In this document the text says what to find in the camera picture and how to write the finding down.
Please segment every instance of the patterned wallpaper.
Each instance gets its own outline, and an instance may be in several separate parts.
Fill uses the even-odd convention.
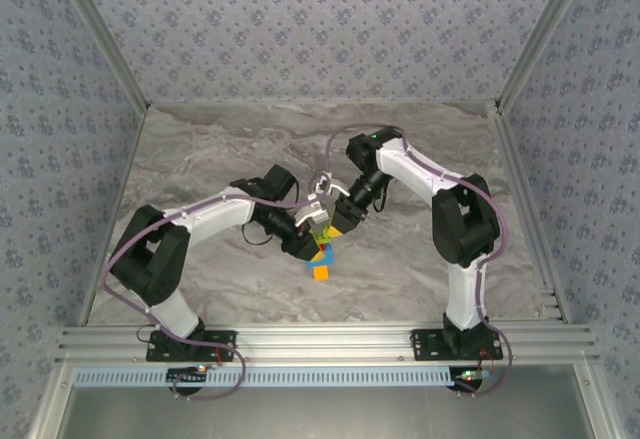
[[[138,119],[69,0],[0,0],[0,437],[73,325]]]
[[[640,0],[575,0],[509,118],[574,319],[640,437]]]
[[[545,0],[95,0],[149,102],[493,98]]]

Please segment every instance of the marble surface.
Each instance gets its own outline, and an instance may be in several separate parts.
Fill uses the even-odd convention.
[[[238,178],[262,176],[274,163],[306,184],[322,169],[328,135],[353,122],[406,128],[410,142],[441,165],[477,172],[503,208],[511,231],[504,258],[488,271],[486,305],[494,318],[534,318],[542,310],[534,276],[484,104],[427,102],[379,104],[177,105],[151,108],[111,240],[143,204],[166,209],[213,195]],[[351,184],[358,171],[344,150],[332,147],[332,172]],[[247,236],[264,238],[259,226]],[[431,240],[431,212],[404,185],[391,183],[385,210],[333,243],[336,262],[327,282],[315,282],[301,261],[244,242],[239,228],[190,250],[182,290],[207,323],[271,321],[439,320],[448,300],[446,264]],[[118,290],[124,288],[118,284]],[[103,290],[89,323],[141,324],[144,320]]]

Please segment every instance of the purple cable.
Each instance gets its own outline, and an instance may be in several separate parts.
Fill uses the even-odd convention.
[[[331,184],[331,178],[329,177],[329,175],[327,175],[324,172],[319,173],[319,175],[321,175],[324,178],[326,178],[326,180],[328,181],[327,184]],[[134,235],[131,239],[129,239],[126,243],[124,243],[124,245],[120,249],[118,249],[118,251],[116,251],[111,256],[111,258],[109,258],[109,262],[107,262],[107,265],[105,266],[105,268],[102,271],[101,276],[100,276],[100,284],[102,285],[102,287],[104,288],[105,291],[107,291],[109,294],[111,294],[116,299],[119,299],[123,303],[127,304],[129,307],[131,307],[134,310],[138,311],[140,314],[143,314],[145,317],[147,317],[154,324],[159,325],[159,330],[164,332],[171,339],[173,339],[175,341],[178,341],[178,342],[182,342],[183,344],[191,345],[191,346],[215,347],[215,348],[219,348],[219,349],[224,349],[226,351],[231,352],[232,354],[235,354],[236,356],[238,356],[238,359],[240,359],[240,363],[242,364],[242,373],[240,374],[240,377],[238,378],[238,381],[231,388],[227,389],[226,391],[224,391],[224,392],[222,392],[220,394],[215,394],[215,395],[183,396],[181,394],[177,394],[176,393],[175,384],[174,384],[174,387],[173,387],[172,390],[174,391],[174,393],[176,393],[176,398],[182,398],[182,399],[189,400],[189,401],[207,401],[207,400],[214,400],[214,399],[222,399],[224,397],[230,396],[231,394],[236,392],[240,388],[240,385],[244,382],[244,379],[245,379],[245,376],[246,376],[246,372],[247,372],[246,361],[245,361],[244,357],[242,356],[242,354],[240,354],[240,352],[237,349],[235,349],[235,348],[233,348],[231,346],[228,346],[227,344],[218,343],[218,342],[194,341],[194,340],[191,340],[191,339],[186,339],[184,337],[180,337],[180,336],[174,334],[173,332],[168,330],[166,327],[160,325],[159,321],[156,319],[156,317],[153,314],[151,314],[149,312],[149,309],[147,307],[142,307],[139,304],[136,304],[135,302],[127,299],[125,296],[123,296],[119,292],[115,291],[114,289],[111,288],[111,286],[109,286],[109,284],[107,284],[107,278],[108,278],[109,272],[111,271],[113,266],[140,239],[146,237],[149,233],[159,229],[160,227],[164,226],[165,224],[168,224],[169,222],[173,221],[174,219],[178,219],[179,217],[182,216],[183,213],[193,214],[195,212],[198,212],[201,209],[204,209],[205,207],[211,206],[211,205],[216,204],[218,202],[227,201],[227,200],[234,200],[234,199],[240,199],[240,200],[244,200],[244,201],[249,200],[249,201],[253,201],[253,202],[258,203],[258,204],[264,204],[266,206],[273,206],[273,207],[278,207],[278,208],[282,208],[282,209],[290,208],[290,207],[297,207],[297,206],[302,207],[302,206],[308,206],[309,204],[313,204],[314,202],[320,201],[321,199],[326,197],[328,190],[329,190],[329,188],[327,187],[327,189],[325,191],[323,191],[321,194],[319,194],[318,197],[316,197],[315,199],[306,200],[306,201],[302,201],[302,202],[280,202],[280,201],[273,202],[273,201],[267,201],[265,199],[259,199],[257,197],[247,196],[247,195],[244,195],[244,194],[228,194],[228,195],[224,195],[224,196],[222,196],[222,195],[215,196],[215,197],[212,197],[212,198],[202,202],[201,204],[194,205],[194,206],[186,208],[184,210],[175,212],[175,213],[173,213],[173,214],[171,214],[169,216],[163,217],[158,222],[155,222],[155,223],[145,227],[143,230],[141,230],[136,235]]]
[[[482,391],[482,392],[477,392],[474,388],[472,388],[468,384],[465,384],[465,383],[460,382],[460,381],[456,381],[460,386],[464,386],[466,389],[472,391],[476,396],[486,396],[487,394],[495,392],[495,391],[497,391],[498,389],[500,389],[504,385],[505,380],[506,380],[507,376],[509,375],[509,371],[511,370],[511,367],[513,365],[513,351],[511,349],[511,343],[507,339],[507,336],[504,334],[504,332],[502,332],[497,327],[489,324],[489,321],[487,321],[487,319],[484,317],[484,314],[482,313],[482,306],[481,306],[482,272],[481,271],[482,271],[482,268],[486,264],[489,264],[490,262],[495,261],[500,256],[502,256],[502,254],[504,254],[504,251],[506,250],[507,244],[509,242],[509,229],[507,228],[507,219],[504,217],[504,214],[500,210],[500,207],[498,207],[498,204],[496,204],[496,202],[491,198],[491,196],[489,196],[482,189],[480,189],[479,187],[477,187],[477,186],[475,186],[475,185],[473,185],[473,184],[471,184],[471,183],[469,183],[469,182],[467,182],[467,181],[465,181],[463,179],[459,179],[459,178],[457,178],[455,176],[452,176],[450,174],[442,174],[443,171],[440,171],[440,170],[436,169],[435,167],[432,167],[429,164],[426,164],[426,163],[422,162],[415,154],[413,154],[413,152],[411,152],[411,147],[409,146],[409,140],[407,138],[407,133],[402,127],[388,126],[388,125],[384,125],[384,124],[376,124],[376,123],[371,123],[371,122],[363,122],[363,123],[358,123],[358,124],[349,124],[348,126],[345,126],[345,127],[342,127],[340,129],[338,129],[333,134],[331,134],[331,136],[329,136],[329,140],[327,141],[327,146],[325,148],[325,156],[324,156],[325,170],[326,171],[330,170],[329,153],[330,153],[330,150],[331,150],[331,143],[338,136],[338,134],[341,134],[341,133],[343,133],[345,131],[348,131],[350,129],[361,129],[361,128],[364,128],[364,127],[376,127],[376,128],[377,127],[391,127],[391,128],[396,129],[402,135],[402,146],[404,147],[404,150],[405,150],[407,156],[413,162],[415,162],[418,166],[422,167],[423,169],[425,169],[426,171],[430,172],[431,174],[436,174],[438,176],[442,175],[443,179],[447,179],[449,181],[455,182],[456,184],[460,184],[461,186],[464,186],[467,189],[472,190],[473,192],[478,194],[480,197],[482,197],[487,202],[487,204],[489,204],[489,206],[491,206],[491,208],[496,213],[496,217],[498,218],[498,223],[500,224],[500,230],[502,231],[502,241],[500,241],[500,247],[498,247],[498,249],[493,254],[491,254],[490,256],[486,257],[485,259],[483,259],[482,261],[480,261],[478,263],[478,275],[477,275],[477,278],[476,278],[475,302],[476,302],[476,309],[478,311],[478,315],[480,316],[480,319],[481,319],[482,323],[485,325],[485,327],[487,329],[489,329],[490,331],[493,331],[494,333],[498,334],[498,336],[500,336],[502,338],[502,341],[504,342],[504,345],[507,348],[507,357],[508,357],[507,369],[505,370],[505,373],[502,375],[502,377],[500,378],[500,380],[497,383],[495,383],[492,387],[490,387],[486,391]]]

